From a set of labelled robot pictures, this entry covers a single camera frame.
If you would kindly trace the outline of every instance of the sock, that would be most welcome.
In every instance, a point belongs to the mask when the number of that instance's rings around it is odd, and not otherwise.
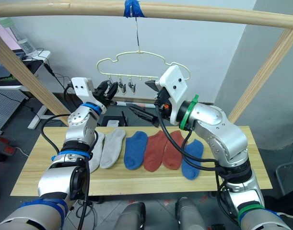
[[[143,161],[147,171],[154,172],[160,167],[166,142],[167,138],[161,130],[148,137]]]
[[[141,131],[126,138],[124,164],[127,169],[134,170],[142,165],[146,144],[147,134]]]
[[[200,141],[195,139],[191,144],[185,147],[185,151],[193,157],[201,158],[203,155],[204,146]],[[200,165],[200,162],[191,159],[188,160],[192,163]],[[199,175],[199,169],[193,168],[192,166],[188,165],[184,159],[181,163],[181,172],[183,173],[183,176],[186,177],[188,180],[194,180]]]
[[[111,133],[105,134],[102,158],[99,163],[101,168],[108,169],[117,161],[125,135],[126,132],[120,128],[115,128]]]
[[[98,168],[100,159],[102,157],[103,140],[105,138],[105,135],[101,132],[97,132],[97,133],[98,133],[98,140],[94,146],[94,149],[92,150],[92,153],[93,153],[92,159],[89,160],[90,173],[94,172]]]
[[[181,146],[184,141],[180,130],[171,133],[171,137],[179,146]],[[168,141],[164,150],[164,157],[162,158],[162,163],[164,166],[168,169],[177,170],[180,167],[181,160],[181,153],[172,145],[170,141]]]

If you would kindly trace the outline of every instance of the bottle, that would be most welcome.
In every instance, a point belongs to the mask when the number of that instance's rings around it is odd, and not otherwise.
[[[17,40],[17,44],[22,48],[27,56],[35,57],[37,55],[35,47],[30,43],[30,41],[28,41],[27,37],[15,27],[11,18],[0,18],[0,25],[2,25],[3,28],[9,28],[12,31]]]

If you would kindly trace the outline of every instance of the green ring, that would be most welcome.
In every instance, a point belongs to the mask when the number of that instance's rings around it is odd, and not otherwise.
[[[180,129],[181,130],[184,130],[185,125],[187,123],[187,120],[188,120],[188,118],[189,118],[194,106],[198,102],[198,98],[199,98],[199,96],[196,94],[195,97],[193,98],[193,100],[191,101],[191,103],[190,103],[190,105],[189,105],[189,107],[188,107],[188,109],[187,109],[187,111],[186,111],[181,123],[180,123]]]
[[[261,209],[264,209],[264,207],[262,205],[258,205],[258,204],[253,204],[253,205],[248,205],[248,206],[245,206],[243,207],[242,209],[240,209],[240,211],[238,212],[238,223],[239,223],[239,226],[240,226],[240,216],[245,213],[246,211],[249,211],[250,209],[253,209],[253,208],[261,208]]]

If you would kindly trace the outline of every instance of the blue tape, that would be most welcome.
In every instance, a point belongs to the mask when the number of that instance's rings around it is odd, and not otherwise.
[[[143,17],[145,18],[142,10],[140,8],[140,4],[137,0],[126,0],[125,1],[125,9],[124,9],[124,17],[132,18],[132,17]]]
[[[266,210],[266,211],[268,211],[268,212],[271,212],[271,213],[273,213],[274,215],[276,215],[276,216],[278,216],[279,218],[281,218],[281,216],[280,216],[277,212],[274,212],[274,211],[269,210],[269,209],[263,209],[263,210]],[[246,212],[244,212],[244,213],[242,213],[242,214],[240,215],[239,223],[241,223],[241,220],[242,220],[242,218],[246,215],[246,213],[248,213],[248,212],[250,212],[250,211],[254,211],[254,209],[253,209],[253,210],[246,211]]]
[[[60,217],[61,217],[61,228],[63,227],[63,224],[64,224],[64,211],[63,209],[58,205],[58,204],[61,204],[64,206],[64,200],[62,200],[63,202],[62,203],[59,203],[61,199],[47,199],[47,200],[44,200],[43,198],[40,198],[40,199],[37,199],[37,200],[33,200],[31,202],[25,202],[23,204],[21,204],[18,208],[20,207],[25,207],[25,206],[30,206],[30,205],[47,205],[47,206],[50,206],[50,207],[53,207],[56,211],[58,211],[58,213],[60,214]]]
[[[63,155],[63,154],[78,154],[78,155],[90,158],[89,153],[82,152],[82,151],[65,150],[65,151],[61,151],[60,153],[58,153],[58,155]]]
[[[100,115],[102,113],[102,110],[101,110],[101,108],[99,106],[95,106],[95,105],[92,105],[92,104],[89,104],[89,103],[84,103],[84,104],[81,104],[81,105],[93,109],[98,115]]]

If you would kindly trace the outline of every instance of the blue sock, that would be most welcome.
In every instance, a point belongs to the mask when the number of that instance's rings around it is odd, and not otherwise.
[[[141,131],[126,138],[124,164],[127,169],[134,170],[142,165],[147,138],[147,134]]]
[[[203,155],[204,146],[200,141],[195,139],[191,144],[185,147],[185,151],[193,157],[201,158]],[[194,164],[200,165],[200,162],[191,160],[189,158],[188,160]],[[181,162],[181,172],[183,173],[183,176],[186,177],[188,180],[194,180],[199,175],[199,169],[193,168],[192,166],[188,165],[184,159]]]

